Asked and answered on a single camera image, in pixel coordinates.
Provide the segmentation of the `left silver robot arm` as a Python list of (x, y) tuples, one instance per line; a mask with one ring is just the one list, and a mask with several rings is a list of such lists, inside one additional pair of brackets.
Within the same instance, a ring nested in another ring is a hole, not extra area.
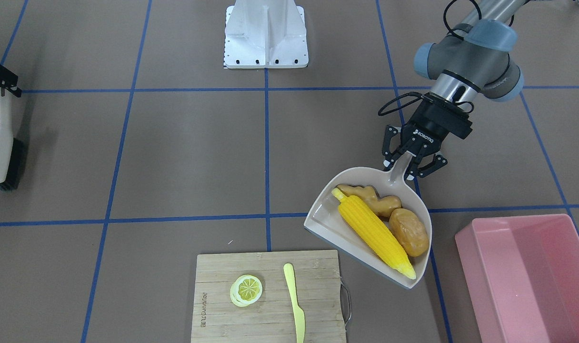
[(418, 48), (414, 71), (435, 83), (427, 93), (402, 95), (418, 103), (401, 127), (387, 126), (382, 154), (384, 170), (402, 167), (407, 180), (424, 178), (447, 165), (440, 153), (449, 134), (465, 139), (472, 132), (469, 115), (482, 95), (496, 102), (514, 99), (524, 87), (524, 74), (511, 58), (518, 36), (512, 28), (524, 0), (473, 1), (473, 11), (455, 26), (444, 20), (445, 37)]

